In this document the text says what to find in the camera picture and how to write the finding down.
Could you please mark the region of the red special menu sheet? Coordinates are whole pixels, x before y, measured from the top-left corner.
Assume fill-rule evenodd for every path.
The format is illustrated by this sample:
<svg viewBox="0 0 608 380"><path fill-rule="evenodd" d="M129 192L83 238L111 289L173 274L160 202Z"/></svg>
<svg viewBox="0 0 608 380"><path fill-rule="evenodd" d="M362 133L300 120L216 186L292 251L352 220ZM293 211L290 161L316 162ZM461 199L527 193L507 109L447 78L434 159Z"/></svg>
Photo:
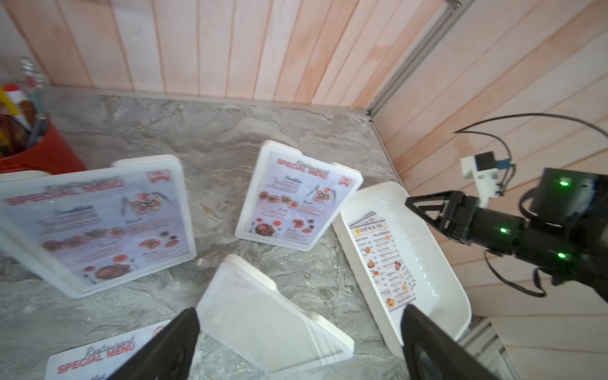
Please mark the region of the red special menu sheet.
<svg viewBox="0 0 608 380"><path fill-rule="evenodd" d="M48 359L44 378L108 379L169 323L162 321L57 353Z"/></svg>

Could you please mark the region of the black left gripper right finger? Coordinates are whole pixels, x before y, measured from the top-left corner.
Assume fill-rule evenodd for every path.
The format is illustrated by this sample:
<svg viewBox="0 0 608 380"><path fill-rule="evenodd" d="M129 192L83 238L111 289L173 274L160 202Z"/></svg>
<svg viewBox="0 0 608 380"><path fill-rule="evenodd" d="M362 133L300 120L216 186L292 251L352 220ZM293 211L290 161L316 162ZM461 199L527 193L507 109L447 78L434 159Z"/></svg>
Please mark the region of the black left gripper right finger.
<svg viewBox="0 0 608 380"><path fill-rule="evenodd" d="M415 305L404 309L402 351L411 379L495 379Z"/></svg>

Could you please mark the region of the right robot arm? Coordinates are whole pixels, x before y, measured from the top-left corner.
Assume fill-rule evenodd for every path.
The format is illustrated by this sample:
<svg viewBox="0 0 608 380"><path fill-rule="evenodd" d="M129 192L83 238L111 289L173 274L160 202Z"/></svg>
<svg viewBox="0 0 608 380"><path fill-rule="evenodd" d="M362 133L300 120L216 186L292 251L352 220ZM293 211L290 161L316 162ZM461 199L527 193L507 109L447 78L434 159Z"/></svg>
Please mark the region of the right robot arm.
<svg viewBox="0 0 608 380"><path fill-rule="evenodd" d="M460 191L409 197L405 207L453 242L533 264L535 289L501 280L517 291L546 297L539 276L545 273L554 286L573 281L607 298L605 174L546 168L519 199L519 215L484 208Z"/></svg>

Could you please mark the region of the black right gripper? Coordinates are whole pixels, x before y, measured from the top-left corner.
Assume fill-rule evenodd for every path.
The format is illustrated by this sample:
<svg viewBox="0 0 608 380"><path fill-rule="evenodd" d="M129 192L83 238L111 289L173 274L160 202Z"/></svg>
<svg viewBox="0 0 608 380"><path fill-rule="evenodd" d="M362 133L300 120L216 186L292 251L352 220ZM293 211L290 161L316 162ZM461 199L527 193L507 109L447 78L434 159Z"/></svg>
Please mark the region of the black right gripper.
<svg viewBox="0 0 608 380"><path fill-rule="evenodd" d="M453 242L471 245L470 228L480 200L460 191L410 196L407 207L429 226Z"/></svg>

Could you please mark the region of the white menu holder front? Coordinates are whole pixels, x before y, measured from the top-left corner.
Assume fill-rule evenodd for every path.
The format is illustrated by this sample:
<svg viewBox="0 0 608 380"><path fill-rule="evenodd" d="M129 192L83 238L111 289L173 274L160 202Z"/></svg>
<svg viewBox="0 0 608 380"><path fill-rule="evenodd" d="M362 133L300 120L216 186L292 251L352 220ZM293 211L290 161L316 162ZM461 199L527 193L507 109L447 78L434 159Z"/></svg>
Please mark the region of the white menu holder front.
<svg viewBox="0 0 608 380"><path fill-rule="evenodd" d="M268 375L291 375L351 359L354 340L301 309L248 261L227 255L196 306L203 332Z"/></svg>

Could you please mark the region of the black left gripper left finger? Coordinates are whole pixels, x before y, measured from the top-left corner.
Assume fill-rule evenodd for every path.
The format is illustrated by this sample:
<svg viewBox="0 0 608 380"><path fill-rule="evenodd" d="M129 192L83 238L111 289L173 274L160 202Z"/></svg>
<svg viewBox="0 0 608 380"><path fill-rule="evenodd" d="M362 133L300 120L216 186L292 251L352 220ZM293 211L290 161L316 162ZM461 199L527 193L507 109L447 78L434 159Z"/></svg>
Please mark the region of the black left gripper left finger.
<svg viewBox="0 0 608 380"><path fill-rule="evenodd" d="M185 309L109 379L186 380L199 335L196 310L193 307Z"/></svg>

